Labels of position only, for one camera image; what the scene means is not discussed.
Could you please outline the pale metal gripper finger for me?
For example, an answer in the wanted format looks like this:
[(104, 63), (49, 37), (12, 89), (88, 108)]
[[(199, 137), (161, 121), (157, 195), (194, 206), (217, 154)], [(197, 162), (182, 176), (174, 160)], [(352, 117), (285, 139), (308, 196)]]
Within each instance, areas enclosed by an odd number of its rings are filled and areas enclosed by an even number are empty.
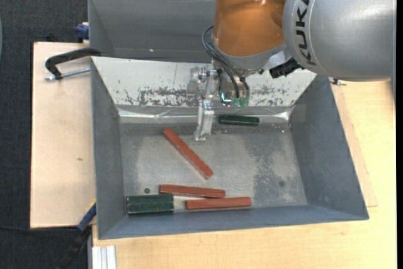
[(205, 136), (203, 135), (203, 114), (204, 114), (204, 105), (203, 102), (200, 101), (198, 103), (198, 109), (197, 109), (197, 126), (193, 134), (195, 140), (205, 140)]
[(215, 112), (211, 107), (211, 104), (204, 103), (202, 110), (202, 121), (201, 121), (201, 139), (205, 140), (212, 131), (213, 118)]

